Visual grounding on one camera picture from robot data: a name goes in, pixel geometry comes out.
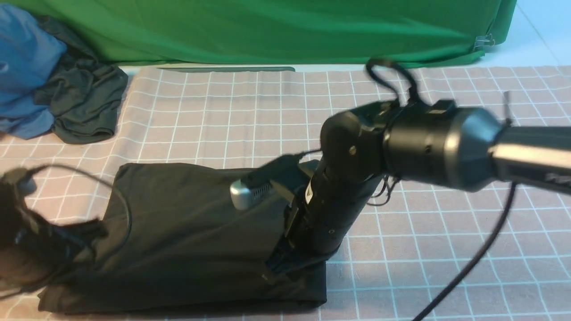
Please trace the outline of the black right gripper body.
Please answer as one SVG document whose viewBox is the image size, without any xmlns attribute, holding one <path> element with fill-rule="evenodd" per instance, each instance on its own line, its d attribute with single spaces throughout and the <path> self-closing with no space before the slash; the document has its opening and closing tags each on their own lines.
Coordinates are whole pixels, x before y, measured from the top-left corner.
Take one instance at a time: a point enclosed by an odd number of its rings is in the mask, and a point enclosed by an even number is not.
<svg viewBox="0 0 571 321">
<path fill-rule="evenodd" d="M 290 205 L 283 235 L 265 262 L 267 283 L 334 256 L 371 196 L 370 177 L 350 181 L 333 170 L 288 170 L 269 182 Z"/>
</svg>

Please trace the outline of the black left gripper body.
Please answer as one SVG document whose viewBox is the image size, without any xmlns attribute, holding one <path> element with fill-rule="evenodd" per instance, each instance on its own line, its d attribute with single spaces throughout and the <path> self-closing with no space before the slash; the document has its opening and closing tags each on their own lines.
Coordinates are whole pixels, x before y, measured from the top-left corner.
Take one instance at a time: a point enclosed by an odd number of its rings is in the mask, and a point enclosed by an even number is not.
<svg viewBox="0 0 571 321">
<path fill-rule="evenodd" d="M 1 181 L 0 276 L 2 290 L 46 285 L 76 264 L 95 258 L 93 242 L 108 235 L 102 221 L 52 224 L 27 207 L 15 183 Z"/>
</svg>

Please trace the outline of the gray right robot arm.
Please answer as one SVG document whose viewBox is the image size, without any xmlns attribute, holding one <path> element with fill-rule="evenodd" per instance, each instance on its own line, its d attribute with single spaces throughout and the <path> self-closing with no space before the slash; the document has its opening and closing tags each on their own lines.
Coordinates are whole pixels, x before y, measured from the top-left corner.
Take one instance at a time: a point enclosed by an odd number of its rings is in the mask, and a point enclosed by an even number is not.
<svg viewBox="0 0 571 321">
<path fill-rule="evenodd" d="M 324 122 L 320 144 L 322 157 L 294 190 L 284 236 L 266 262 L 276 276 L 331 258 L 389 176 L 466 192 L 513 181 L 570 193 L 569 127 L 514 127 L 452 100 L 339 112 Z"/>
</svg>

